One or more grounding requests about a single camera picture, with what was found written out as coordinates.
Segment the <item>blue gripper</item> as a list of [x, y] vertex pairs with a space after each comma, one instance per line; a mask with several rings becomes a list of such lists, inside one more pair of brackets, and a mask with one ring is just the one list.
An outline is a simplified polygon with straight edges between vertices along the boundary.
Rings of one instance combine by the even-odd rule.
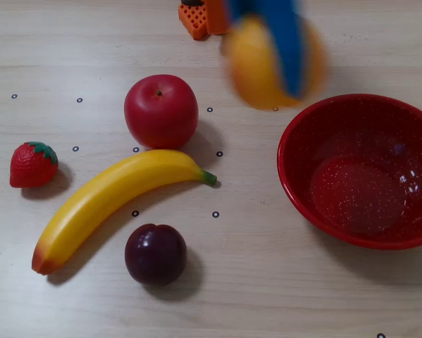
[[306, 47], [303, 42], [303, 17], [297, 10], [296, 1], [229, 0], [225, 6], [232, 22], [248, 16], [266, 20], [278, 56], [283, 88], [292, 98], [302, 98]]

